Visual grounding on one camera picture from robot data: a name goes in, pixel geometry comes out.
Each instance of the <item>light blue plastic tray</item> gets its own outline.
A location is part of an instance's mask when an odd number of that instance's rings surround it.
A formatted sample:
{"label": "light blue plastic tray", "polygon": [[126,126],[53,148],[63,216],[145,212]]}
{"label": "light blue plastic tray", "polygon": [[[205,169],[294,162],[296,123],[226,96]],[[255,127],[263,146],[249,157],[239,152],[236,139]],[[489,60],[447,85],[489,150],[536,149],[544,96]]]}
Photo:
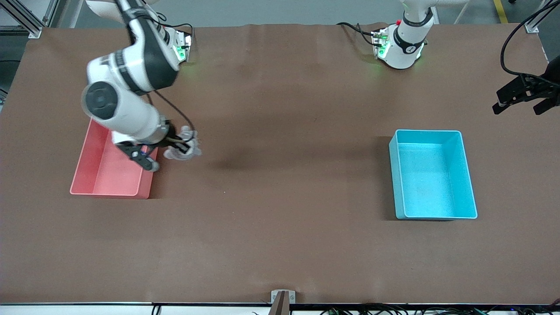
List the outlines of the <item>light blue plastic tray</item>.
{"label": "light blue plastic tray", "polygon": [[399,219],[476,219],[459,131],[397,130],[389,143]]}

